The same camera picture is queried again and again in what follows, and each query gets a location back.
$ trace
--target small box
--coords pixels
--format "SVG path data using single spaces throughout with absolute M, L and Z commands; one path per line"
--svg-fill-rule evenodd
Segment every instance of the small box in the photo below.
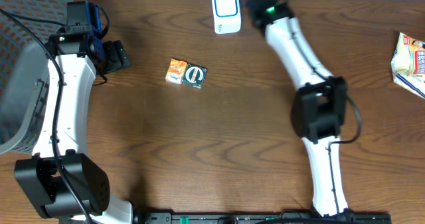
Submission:
M 195 88 L 202 88 L 206 75 L 207 68 L 189 64 L 183 77 L 183 84 Z
M 172 59 L 170 67 L 168 68 L 165 80 L 174 84 L 181 84 L 183 81 L 183 75 L 187 68 L 187 62 L 182 60 Z
M 240 30 L 239 0 L 211 0 L 214 30 L 217 34 L 236 33 Z

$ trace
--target orange snack box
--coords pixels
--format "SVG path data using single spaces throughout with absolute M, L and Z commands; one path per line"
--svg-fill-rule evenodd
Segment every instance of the orange snack box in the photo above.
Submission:
M 171 59 L 170 67 L 168 68 L 167 75 L 165 75 L 165 80 L 174 84 L 181 84 L 186 68 L 187 62 Z

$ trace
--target snack bag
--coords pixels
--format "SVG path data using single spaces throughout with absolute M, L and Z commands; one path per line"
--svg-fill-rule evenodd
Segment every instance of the snack bag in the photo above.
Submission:
M 186 68 L 187 62 L 182 60 L 171 59 L 170 66 L 168 68 L 167 74 L 165 75 L 165 80 L 167 82 L 181 84 Z
M 394 82 L 425 98 L 425 43 L 400 33 L 391 61 Z

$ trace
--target green led light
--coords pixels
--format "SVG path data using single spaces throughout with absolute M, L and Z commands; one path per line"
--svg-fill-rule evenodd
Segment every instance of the green led light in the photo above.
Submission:
M 273 13 L 274 12 L 274 7 L 267 8 L 266 11 L 268 13 Z

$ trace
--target white device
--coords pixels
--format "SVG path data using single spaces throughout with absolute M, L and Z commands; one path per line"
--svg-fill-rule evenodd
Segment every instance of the white device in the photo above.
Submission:
M 240 30 L 239 0 L 212 0 L 212 12 L 215 33 L 229 34 Z

